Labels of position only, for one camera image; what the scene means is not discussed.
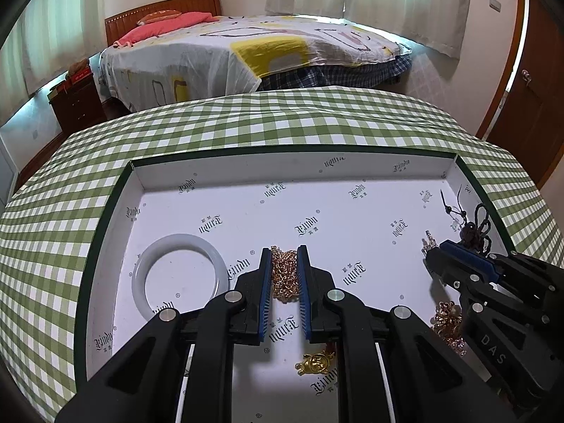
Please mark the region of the red patterned small pillow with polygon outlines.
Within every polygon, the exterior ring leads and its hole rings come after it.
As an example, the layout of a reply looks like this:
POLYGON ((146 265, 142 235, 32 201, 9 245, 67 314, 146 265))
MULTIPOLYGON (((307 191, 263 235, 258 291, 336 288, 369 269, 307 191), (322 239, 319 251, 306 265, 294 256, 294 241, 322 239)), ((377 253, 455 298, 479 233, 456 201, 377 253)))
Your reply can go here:
POLYGON ((157 12, 150 12, 146 16, 138 20, 137 25, 143 26, 152 23, 169 20, 180 16, 182 13, 176 10, 160 10, 157 12))

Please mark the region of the brown wooden door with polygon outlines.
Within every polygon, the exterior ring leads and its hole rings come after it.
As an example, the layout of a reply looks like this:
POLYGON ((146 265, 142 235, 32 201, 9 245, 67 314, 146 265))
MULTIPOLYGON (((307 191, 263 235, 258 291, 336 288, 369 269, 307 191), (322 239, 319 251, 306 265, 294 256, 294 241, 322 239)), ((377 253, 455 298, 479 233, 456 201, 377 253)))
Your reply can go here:
POLYGON ((517 57, 513 39, 502 79, 509 94, 501 96, 500 84, 477 136, 509 151, 525 168, 537 187, 552 176, 563 158, 563 28, 542 0, 518 0, 529 5, 517 12, 514 33, 524 42, 517 57))

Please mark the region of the dark green tray box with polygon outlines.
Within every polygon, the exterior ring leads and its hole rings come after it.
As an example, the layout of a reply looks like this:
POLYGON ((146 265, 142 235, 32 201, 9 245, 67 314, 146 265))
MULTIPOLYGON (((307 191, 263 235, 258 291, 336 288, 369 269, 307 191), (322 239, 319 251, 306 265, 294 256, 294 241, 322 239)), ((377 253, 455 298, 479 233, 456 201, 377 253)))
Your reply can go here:
POLYGON ((75 328, 84 383, 147 322, 131 282, 160 238, 209 241, 229 290, 258 268, 263 249, 306 245, 339 288, 371 307, 412 308, 428 321, 452 296, 423 265, 422 239, 457 241, 460 213, 492 222, 492 248, 509 236, 477 179, 450 153, 360 147, 204 151, 130 161, 102 212, 89 252, 75 328))

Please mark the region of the glass wardrobe door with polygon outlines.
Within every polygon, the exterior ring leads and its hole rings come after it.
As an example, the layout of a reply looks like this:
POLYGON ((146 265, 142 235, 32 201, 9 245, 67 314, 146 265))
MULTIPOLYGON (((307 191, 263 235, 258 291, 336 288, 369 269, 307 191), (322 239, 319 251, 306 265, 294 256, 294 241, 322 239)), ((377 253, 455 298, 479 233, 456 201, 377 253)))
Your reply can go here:
POLYGON ((4 211, 15 189, 18 169, 8 153, 3 139, 0 139, 0 203, 1 211, 4 211))

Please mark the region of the silver crystal brooch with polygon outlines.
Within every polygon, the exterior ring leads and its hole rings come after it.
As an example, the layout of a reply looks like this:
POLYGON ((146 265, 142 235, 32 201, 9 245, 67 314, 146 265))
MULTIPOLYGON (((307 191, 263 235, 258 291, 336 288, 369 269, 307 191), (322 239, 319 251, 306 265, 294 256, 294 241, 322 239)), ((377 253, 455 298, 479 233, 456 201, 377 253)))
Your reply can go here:
POLYGON ((424 256, 426 256, 431 249, 437 248, 439 246, 429 230, 425 232, 425 237, 422 239, 422 244, 422 252, 424 256))

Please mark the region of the items on nightstand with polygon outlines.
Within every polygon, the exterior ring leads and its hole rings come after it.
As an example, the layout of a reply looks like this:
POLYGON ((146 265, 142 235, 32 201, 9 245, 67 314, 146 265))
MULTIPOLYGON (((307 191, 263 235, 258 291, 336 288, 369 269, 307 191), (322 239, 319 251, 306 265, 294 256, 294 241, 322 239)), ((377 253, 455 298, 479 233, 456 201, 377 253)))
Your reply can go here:
POLYGON ((93 72, 88 58, 73 64, 65 75, 65 78, 58 84, 55 84, 55 86, 51 87, 50 92, 48 93, 48 100, 53 99, 58 94, 67 93, 71 87, 77 85, 78 82, 89 78, 92 75, 93 72))

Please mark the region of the small gold red charm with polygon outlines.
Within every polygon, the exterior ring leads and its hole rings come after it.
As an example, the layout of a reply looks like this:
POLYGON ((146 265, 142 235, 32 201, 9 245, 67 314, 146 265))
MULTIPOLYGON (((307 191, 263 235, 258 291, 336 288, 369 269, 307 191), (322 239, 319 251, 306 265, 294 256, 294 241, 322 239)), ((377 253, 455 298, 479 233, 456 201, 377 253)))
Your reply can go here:
POLYGON ((330 372, 336 353, 330 349, 323 349, 317 353, 304 353, 302 360, 294 365, 299 376, 306 374, 326 375, 330 372))

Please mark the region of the dark wooden nightstand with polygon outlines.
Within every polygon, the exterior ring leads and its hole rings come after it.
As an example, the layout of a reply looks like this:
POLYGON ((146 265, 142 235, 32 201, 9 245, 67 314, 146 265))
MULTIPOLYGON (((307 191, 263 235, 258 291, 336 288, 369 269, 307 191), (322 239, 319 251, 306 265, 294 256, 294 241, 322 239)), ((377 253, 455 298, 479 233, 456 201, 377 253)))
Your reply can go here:
POLYGON ((65 136, 107 120, 91 71, 75 81, 65 79, 51 88, 48 101, 65 136))

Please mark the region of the wall light switch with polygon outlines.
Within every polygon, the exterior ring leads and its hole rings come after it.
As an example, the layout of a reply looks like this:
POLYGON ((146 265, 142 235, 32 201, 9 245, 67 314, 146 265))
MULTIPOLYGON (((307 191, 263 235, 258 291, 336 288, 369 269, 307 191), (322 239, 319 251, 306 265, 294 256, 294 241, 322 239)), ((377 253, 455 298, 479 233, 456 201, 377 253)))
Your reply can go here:
POLYGON ((498 0, 489 0, 489 8, 501 12, 502 5, 498 0))

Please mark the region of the left window curtain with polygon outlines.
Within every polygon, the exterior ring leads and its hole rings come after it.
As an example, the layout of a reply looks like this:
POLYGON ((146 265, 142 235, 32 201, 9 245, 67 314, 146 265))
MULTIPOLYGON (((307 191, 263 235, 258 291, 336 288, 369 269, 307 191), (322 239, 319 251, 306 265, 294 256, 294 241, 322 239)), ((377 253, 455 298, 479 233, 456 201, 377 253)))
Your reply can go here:
POLYGON ((104 46, 103 0, 31 0, 1 48, 1 121, 104 46))

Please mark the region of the bed with patterned sheet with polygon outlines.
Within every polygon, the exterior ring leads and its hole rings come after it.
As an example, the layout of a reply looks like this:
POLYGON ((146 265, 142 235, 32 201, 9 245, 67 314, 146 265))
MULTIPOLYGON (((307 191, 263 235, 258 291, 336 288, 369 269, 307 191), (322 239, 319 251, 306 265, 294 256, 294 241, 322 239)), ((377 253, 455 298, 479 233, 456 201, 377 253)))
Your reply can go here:
POLYGON ((99 58, 100 82, 130 111, 321 85, 373 88, 411 67, 411 51, 355 24, 305 16, 223 16, 99 58))

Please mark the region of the green white checkered tablecloth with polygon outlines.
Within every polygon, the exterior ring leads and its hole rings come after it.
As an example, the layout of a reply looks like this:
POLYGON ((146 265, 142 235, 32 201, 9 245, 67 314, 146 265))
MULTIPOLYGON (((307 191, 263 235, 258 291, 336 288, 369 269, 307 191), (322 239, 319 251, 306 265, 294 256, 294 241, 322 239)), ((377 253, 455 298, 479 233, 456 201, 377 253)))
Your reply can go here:
POLYGON ((485 189, 516 249, 563 263, 563 236, 525 169, 448 113, 386 91, 318 87, 178 103, 68 138, 1 217, 1 357, 44 422, 75 394, 75 313, 94 232, 133 159, 269 145, 445 150, 485 189))

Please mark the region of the white jade bangle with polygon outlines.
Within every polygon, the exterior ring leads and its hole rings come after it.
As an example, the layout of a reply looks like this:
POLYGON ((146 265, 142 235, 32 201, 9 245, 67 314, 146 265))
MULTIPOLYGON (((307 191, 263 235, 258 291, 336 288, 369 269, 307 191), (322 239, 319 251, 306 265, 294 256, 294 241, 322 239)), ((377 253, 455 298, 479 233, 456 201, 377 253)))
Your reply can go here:
POLYGON ((191 234, 154 241, 141 253, 131 282, 135 307, 146 321, 169 308, 202 307, 228 289, 227 266, 219 251, 191 234))

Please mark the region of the pink pillow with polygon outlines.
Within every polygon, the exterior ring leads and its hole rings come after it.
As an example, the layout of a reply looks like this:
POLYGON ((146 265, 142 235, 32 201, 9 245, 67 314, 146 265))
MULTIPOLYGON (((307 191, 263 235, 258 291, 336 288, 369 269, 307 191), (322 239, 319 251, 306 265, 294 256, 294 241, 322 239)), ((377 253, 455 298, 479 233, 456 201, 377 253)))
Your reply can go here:
POLYGON ((157 21, 144 23, 133 30, 121 35, 116 41, 111 43, 114 47, 131 47, 136 43, 144 41, 150 37, 166 35, 184 28, 190 28, 201 23, 216 22, 219 18, 210 12, 185 12, 178 16, 163 16, 157 21))

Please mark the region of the wooden headboard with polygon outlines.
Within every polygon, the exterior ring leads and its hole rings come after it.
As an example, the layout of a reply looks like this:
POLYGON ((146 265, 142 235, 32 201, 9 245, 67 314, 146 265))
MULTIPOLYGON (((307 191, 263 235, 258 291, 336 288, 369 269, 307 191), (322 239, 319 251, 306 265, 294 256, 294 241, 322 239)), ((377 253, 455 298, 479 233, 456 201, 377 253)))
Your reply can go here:
POLYGON ((107 45, 133 30, 148 14, 159 11, 210 12, 213 16, 223 14, 220 0, 164 0, 121 12, 104 20, 107 45))

